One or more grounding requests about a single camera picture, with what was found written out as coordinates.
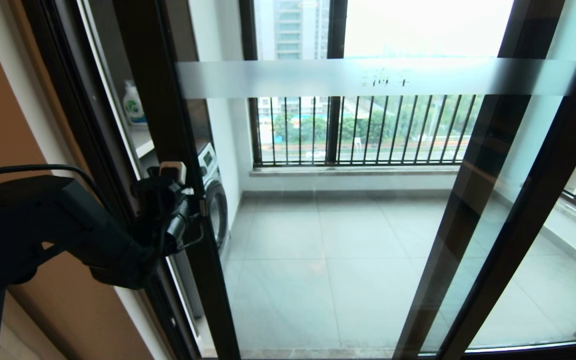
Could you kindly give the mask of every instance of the shelf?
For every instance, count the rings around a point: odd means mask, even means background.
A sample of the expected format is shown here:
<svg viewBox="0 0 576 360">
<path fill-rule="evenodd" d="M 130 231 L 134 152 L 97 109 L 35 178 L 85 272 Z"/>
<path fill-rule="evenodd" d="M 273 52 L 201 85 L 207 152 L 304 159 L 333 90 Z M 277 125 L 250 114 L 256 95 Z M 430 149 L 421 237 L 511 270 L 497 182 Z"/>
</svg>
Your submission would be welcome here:
<svg viewBox="0 0 576 360">
<path fill-rule="evenodd" d="M 141 159 L 144 155 L 153 151 L 155 145 L 153 144 L 153 139 L 151 139 L 151 133 L 148 131 L 147 126 L 130 127 L 129 132 L 137 157 Z"/>
</svg>

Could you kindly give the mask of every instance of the tiled floor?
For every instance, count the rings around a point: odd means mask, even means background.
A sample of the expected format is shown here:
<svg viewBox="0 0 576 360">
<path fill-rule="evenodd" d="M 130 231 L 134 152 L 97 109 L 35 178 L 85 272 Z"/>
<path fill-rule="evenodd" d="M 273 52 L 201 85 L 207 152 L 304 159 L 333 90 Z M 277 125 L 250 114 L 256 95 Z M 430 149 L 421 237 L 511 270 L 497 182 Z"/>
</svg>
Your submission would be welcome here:
<svg viewBox="0 0 576 360">
<path fill-rule="evenodd" d="M 443 198 L 245 198 L 223 268 L 246 357 L 390 358 L 445 206 Z M 503 211 L 484 213 L 424 350 L 448 332 Z M 569 340 L 575 330 L 576 262 L 540 235 L 472 346 Z"/>
</svg>

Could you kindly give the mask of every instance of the sky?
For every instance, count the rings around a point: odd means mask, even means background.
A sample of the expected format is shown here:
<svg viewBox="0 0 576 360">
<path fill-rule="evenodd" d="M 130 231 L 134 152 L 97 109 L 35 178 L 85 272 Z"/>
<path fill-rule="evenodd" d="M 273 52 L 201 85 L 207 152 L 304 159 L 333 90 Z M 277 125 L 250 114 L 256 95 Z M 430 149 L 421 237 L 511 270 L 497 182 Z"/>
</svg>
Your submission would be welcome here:
<svg viewBox="0 0 576 360">
<path fill-rule="evenodd" d="M 496 57 L 512 0 L 348 0 L 344 57 Z"/>
</svg>

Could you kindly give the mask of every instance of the washing machine door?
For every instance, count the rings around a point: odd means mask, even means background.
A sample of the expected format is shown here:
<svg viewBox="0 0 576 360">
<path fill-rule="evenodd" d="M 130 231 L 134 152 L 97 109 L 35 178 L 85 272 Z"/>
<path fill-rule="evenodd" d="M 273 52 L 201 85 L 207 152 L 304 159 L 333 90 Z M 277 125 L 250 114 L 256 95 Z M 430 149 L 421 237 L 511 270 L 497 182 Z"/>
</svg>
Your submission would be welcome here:
<svg viewBox="0 0 576 360">
<path fill-rule="evenodd" d="M 217 249 L 221 251 L 228 234 L 228 202 L 224 186 L 219 180 L 215 179 L 206 184 L 206 204 L 214 231 L 214 241 Z"/>
</svg>

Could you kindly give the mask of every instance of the window sill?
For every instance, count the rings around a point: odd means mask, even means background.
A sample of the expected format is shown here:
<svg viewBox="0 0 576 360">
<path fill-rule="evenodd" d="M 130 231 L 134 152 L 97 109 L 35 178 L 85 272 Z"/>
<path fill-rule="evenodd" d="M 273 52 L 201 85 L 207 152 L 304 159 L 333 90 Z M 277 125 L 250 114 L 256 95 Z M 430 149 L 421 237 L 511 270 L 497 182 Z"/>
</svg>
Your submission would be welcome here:
<svg viewBox="0 0 576 360">
<path fill-rule="evenodd" d="M 440 166 L 295 166 L 279 168 L 254 168 L 252 178 L 284 176 L 400 176 L 400 175 L 457 175 L 459 165 Z"/>
</svg>

